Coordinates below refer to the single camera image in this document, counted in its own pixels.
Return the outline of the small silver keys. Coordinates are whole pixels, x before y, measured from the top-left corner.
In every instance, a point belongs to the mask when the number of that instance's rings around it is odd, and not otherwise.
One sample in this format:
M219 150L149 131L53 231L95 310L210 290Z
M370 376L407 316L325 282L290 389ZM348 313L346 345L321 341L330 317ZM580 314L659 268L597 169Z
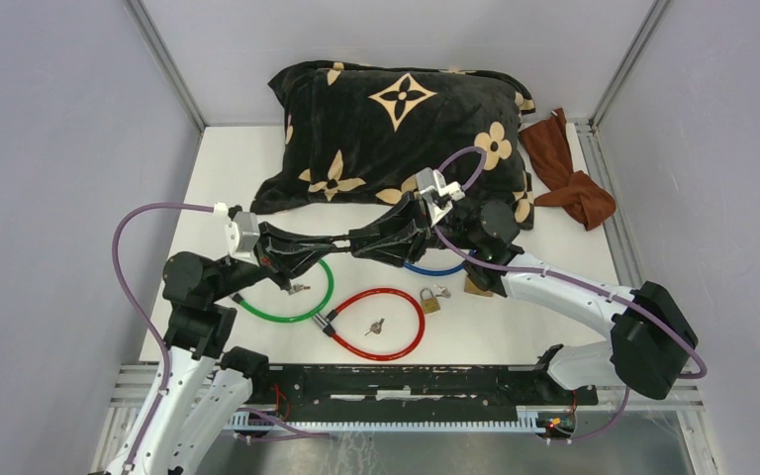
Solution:
M311 289L311 287L310 287L310 286L308 286L308 285L304 285L304 284L293 284L293 285L292 285L292 286L291 286L291 287L288 289L288 294L289 294L289 295L294 295L294 294L296 294L296 293L299 293L299 292L302 292L302 291L306 291L306 290L310 290L310 289Z

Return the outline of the blue cable lock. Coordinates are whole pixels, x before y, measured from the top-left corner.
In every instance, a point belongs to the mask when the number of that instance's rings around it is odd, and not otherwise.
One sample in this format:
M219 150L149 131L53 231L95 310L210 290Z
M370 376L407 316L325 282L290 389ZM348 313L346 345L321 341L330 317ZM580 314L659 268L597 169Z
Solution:
M404 268L426 277L448 277L464 270L465 258L449 251L428 253L419 262L405 262Z

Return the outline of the green cable lock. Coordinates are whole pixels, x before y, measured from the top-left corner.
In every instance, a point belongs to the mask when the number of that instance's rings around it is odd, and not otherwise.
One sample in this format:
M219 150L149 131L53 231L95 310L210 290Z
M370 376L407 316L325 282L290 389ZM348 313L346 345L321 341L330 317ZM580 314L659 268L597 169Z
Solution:
M322 260L311 271L312 280L304 284L311 287L294 295L285 295L286 302L277 303L274 295L253 292L251 299L243 292L231 295L231 301L249 315L264 322L278 325L297 324L322 311L333 297L335 280L328 263Z

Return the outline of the small brass padlock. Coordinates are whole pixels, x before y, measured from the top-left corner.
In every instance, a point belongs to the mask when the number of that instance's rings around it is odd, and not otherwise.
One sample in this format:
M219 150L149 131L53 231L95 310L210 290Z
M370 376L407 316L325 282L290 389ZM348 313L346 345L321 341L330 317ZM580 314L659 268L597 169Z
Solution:
M440 293L436 294L430 288L423 288L420 291L421 307L425 314L434 314L441 310L441 306L438 300L440 296Z

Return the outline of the large brass padlock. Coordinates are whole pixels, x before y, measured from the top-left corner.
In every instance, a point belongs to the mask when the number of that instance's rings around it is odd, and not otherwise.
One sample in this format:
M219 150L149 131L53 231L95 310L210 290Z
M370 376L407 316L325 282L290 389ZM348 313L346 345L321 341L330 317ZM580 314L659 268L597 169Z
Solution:
M470 278L465 279L463 291L467 294L486 298L491 298L494 296L494 293L492 291L479 288Z

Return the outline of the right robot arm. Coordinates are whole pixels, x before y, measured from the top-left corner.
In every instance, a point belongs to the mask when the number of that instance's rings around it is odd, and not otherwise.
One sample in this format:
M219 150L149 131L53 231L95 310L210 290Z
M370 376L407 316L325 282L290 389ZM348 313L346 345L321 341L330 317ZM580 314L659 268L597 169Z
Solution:
M381 217L347 233L350 253L401 267L429 247L457 255L469 249L464 268L478 289L542 306L597 333L597 342L545 354L544 369L531 378L539 401L556 404L581 386L608 384L663 400L677 380L706 375L698 338L663 286L604 284L547 264L515 245L520 227L502 202L455 206L441 218L432 210L426 199L407 194Z

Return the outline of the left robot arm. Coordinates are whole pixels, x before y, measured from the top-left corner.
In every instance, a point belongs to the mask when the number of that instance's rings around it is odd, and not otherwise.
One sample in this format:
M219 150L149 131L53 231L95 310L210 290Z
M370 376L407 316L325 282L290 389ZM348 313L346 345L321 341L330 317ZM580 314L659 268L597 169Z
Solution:
M227 349L237 310L221 300L263 280L287 289L308 269L265 254L261 237L227 230L230 252L216 259L180 251L166 261L163 299L171 312L158 338L161 361L135 423L107 474L193 474L231 416L270 393L265 355Z

